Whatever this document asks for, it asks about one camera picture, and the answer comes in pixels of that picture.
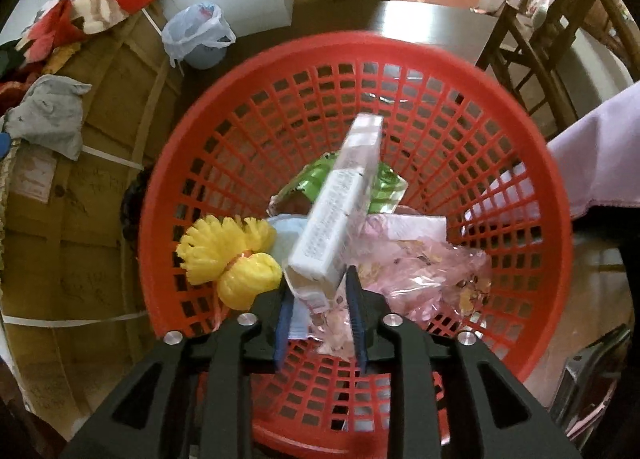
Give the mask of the cardboard box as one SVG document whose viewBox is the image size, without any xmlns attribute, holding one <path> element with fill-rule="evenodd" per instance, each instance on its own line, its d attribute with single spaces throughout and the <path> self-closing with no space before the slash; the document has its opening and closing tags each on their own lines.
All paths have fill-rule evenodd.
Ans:
<svg viewBox="0 0 640 459">
<path fill-rule="evenodd" d="M 1 166 L 1 323 L 28 407 L 62 434 L 152 340 L 120 205 L 175 125 L 164 25 L 155 0 L 58 71 L 92 85 L 76 160 L 14 140 Z"/>
</svg>

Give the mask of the red plastic waste basket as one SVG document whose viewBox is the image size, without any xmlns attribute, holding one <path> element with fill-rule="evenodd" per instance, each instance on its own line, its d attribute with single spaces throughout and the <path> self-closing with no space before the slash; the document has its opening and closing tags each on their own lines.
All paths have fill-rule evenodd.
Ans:
<svg viewBox="0 0 640 459">
<path fill-rule="evenodd" d="M 155 164 L 132 457 L 573 458 L 525 387 L 570 286 L 558 166 L 483 71 L 334 32 L 247 60 Z"/>
</svg>

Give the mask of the yellow foam fruit net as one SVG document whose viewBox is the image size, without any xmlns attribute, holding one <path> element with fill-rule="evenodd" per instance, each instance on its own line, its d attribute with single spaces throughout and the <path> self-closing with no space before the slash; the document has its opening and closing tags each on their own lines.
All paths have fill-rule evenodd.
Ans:
<svg viewBox="0 0 640 459">
<path fill-rule="evenodd" d="M 282 268 L 270 254 L 276 239 L 264 219 L 204 216 L 181 236 L 176 253 L 190 285 L 213 283 L 228 309 L 246 312 L 259 294 L 280 286 Z"/>
</svg>

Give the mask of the green tea package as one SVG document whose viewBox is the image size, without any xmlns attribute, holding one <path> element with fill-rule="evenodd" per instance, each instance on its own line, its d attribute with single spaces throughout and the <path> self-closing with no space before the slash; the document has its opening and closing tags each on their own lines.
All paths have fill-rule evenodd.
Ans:
<svg viewBox="0 0 640 459">
<path fill-rule="evenodd" d="M 393 213 L 408 188 L 408 183 L 388 164 L 378 163 L 373 176 L 363 166 L 333 171 L 337 153 L 325 153 L 307 164 L 279 193 L 269 200 L 270 216 L 299 214 L 306 216 L 318 199 L 330 208 L 346 204 L 348 208 L 368 204 L 368 212 Z"/>
</svg>

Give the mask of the pile of clothes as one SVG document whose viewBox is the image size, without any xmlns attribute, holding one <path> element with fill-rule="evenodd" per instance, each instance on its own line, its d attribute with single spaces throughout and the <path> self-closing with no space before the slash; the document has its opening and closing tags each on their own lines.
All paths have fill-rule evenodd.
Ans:
<svg viewBox="0 0 640 459">
<path fill-rule="evenodd" d="M 155 0 L 51 0 L 21 37 L 1 45 L 1 151 L 24 140 L 70 160 L 82 150 L 89 83 L 58 71 L 87 41 Z"/>
</svg>

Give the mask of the bin with white bag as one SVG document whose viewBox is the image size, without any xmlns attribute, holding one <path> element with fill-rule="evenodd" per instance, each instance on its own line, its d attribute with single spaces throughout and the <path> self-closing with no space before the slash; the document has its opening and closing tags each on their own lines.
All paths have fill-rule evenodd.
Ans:
<svg viewBox="0 0 640 459">
<path fill-rule="evenodd" d="M 171 67 L 186 62 L 195 69 L 219 64 L 236 41 L 221 7 L 207 1 L 190 5 L 169 19 L 160 37 Z"/>
</svg>

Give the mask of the medicine box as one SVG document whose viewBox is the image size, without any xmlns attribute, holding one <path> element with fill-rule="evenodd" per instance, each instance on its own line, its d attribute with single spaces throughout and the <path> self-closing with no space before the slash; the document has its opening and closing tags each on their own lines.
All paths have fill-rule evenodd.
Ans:
<svg viewBox="0 0 640 459">
<path fill-rule="evenodd" d="M 360 114 L 352 123 L 334 164 L 338 169 L 366 169 L 373 176 L 380 162 L 383 118 Z M 283 274 L 294 297 L 314 315 L 331 309 L 331 301 L 346 271 L 347 246 L 368 213 L 368 204 L 330 208 L 318 199 L 307 223 L 283 263 Z"/>
</svg>

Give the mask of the purple tablecloth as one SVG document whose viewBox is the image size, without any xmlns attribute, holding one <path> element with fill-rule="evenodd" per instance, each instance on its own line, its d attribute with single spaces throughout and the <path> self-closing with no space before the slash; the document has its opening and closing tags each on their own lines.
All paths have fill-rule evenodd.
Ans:
<svg viewBox="0 0 640 459">
<path fill-rule="evenodd" d="M 639 205 L 639 84 L 624 89 L 588 112 L 548 144 L 561 178 L 566 206 L 552 205 L 530 164 L 517 164 L 480 195 L 463 214 L 466 222 L 520 223 L 548 220 L 552 213 L 572 219 L 591 207 Z"/>
</svg>

